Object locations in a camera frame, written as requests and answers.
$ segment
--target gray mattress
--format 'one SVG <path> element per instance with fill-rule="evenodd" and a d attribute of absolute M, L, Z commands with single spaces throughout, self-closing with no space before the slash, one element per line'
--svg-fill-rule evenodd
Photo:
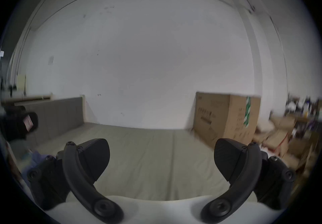
<path fill-rule="evenodd" d="M 67 141 L 76 144 L 104 138 L 110 162 L 95 182 L 104 196 L 142 200 L 180 200 L 202 195 L 219 196 L 229 188 L 215 166 L 213 150 L 187 130 L 150 130 L 85 123 L 37 147 L 56 155 Z M 68 201 L 74 200 L 72 194 Z M 256 201 L 254 194 L 248 198 Z"/>

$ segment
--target green tape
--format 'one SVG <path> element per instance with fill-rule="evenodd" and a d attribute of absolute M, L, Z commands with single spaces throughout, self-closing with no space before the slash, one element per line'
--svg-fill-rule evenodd
<path fill-rule="evenodd" d="M 251 113 L 251 98 L 246 98 L 246 110 L 245 110 L 245 118 L 244 118 L 244 126 L 248 127 L 249 125 L 249 114 Z"/>

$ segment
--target purple cloth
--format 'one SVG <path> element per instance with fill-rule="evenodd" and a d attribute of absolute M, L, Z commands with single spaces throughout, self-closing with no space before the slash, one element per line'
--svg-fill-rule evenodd
<path fill-rule="evenodd" d="M 30 182 L 28 181 L 28 178 L 27 178 L 28 171 L 36 167 L 39 163 L 41 163 L 46 158 L 46 156 L 47 154 L 40 154 L 37 151 L 31 153 L 31 163 L 29 166 L 25 167 L 21 173 L 22 178 L 26 182 L 27 186 L 30 187 Z"/>

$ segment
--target headboard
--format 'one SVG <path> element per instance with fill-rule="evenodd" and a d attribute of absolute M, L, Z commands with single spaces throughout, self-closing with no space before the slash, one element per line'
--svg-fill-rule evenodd
<path fill-rule="evenodd" d="M 26 111 L 34 111 L 38 115 L 38 129 L 27 135 L 31 148 L 84 124 L 83 97 L 15 105 L 23 105 Z"/>

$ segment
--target bed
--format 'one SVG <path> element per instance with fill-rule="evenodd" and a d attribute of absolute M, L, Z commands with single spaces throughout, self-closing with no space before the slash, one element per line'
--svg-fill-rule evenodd
<path fill-rule="evenodd" d="M 190 130 L 155 130 L 84 122 L 84 97 L 24 104 L 38 114 L 27 137 L 32 150 L 55 156 L 66 142 L 106 139 L 110 162 L 94 183 L 104 196 L 171 201 L 219 196 L 229 183 L 217 169 L 213 149 Z M 67 201 L 76 198 L 70 193 Z M 248 198 L 256 202 L 254 193 Z"/>

